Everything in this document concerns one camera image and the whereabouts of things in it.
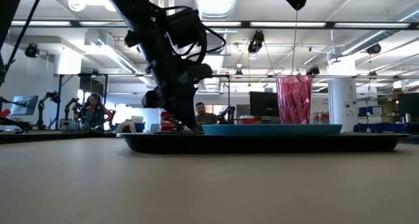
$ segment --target woman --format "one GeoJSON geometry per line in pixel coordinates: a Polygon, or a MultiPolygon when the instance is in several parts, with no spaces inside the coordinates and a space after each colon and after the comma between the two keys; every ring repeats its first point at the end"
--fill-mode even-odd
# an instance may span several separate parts
{"type": "Polygon", "coordinates": [[[84,124],[83,129],[91,130],[100,126],[100,130],[102,130],[105,123],[105,114],[107,114],[107,110],[101,102],[100,95],[92,93],[80,111],[84,124]]]}

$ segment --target red object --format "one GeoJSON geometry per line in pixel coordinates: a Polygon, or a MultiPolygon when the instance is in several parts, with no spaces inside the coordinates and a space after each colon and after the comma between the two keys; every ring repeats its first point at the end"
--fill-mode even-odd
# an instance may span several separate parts
{"type": "Polygon", "coordinates": [[[10,109],[5,109],[3,112],[0,113],[0,117],[7,117],[11,113],[12,111],[10,109]]]}
{"type": "Polygon", "coordinates": [[[238,124],[257,124],[261,123],[260,120],[257,119],[240,119],[238,124]]]}
{"type": "Polygon", "coordinates": [[[329,119],[329,115],[321,115],[321,119],[329,119]]]}
{"type": "Polygon", "coordinates": [[[277,87],[282,124],[309,124],[312,78],[282,77],[278,79],[277,87]]]}
{"type": "Polygon", "coordinates": [[[172,114],[167,111],[162,112],[161,118],[160,118],[161,131],[167,132],[167,131],[172,131],[176,129],[176,125],[174,123],[163,120],[166,117],[170,117],[171,115],[172,114]]]}

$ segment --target table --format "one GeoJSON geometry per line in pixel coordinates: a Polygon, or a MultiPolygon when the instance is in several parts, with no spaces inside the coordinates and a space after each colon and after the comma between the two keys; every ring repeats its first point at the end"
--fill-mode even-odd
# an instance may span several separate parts
{"type": "Polygon", "coordinates": [[[419,147],[146,155],[122,139],[0,145],[0,223],[417,223],[419,147]]]}

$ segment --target computer monitor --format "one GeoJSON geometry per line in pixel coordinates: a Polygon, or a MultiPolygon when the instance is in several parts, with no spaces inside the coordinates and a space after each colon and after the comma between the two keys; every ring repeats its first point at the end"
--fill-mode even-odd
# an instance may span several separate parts
{"type": "Polygon", "coordinates": [[[13,102],[26,103],[26,107],[12,104],[11,115],[33,115],[37,107],[38,96],[15,96],[13,102]]]}
{"type": "Polygon", "coordinates": [[[404,117],[410,113],[412,117],[419,117],[419,93],[405,93],[398,95],[399,114],[404,117]]]}
{"type": "Polygon", "coordinates": [[[280,116],[278,97],[271,92],[250,92],[250,115],[280,116]]]}

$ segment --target blue tray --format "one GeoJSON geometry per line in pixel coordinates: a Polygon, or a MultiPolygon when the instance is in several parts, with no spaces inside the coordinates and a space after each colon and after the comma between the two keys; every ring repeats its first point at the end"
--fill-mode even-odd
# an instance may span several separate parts
{"type": "Polygon", "coordinates": [[[202,125],[205,135],[216,136],[332,136],[340,124],[237,124],[202,125]]]}

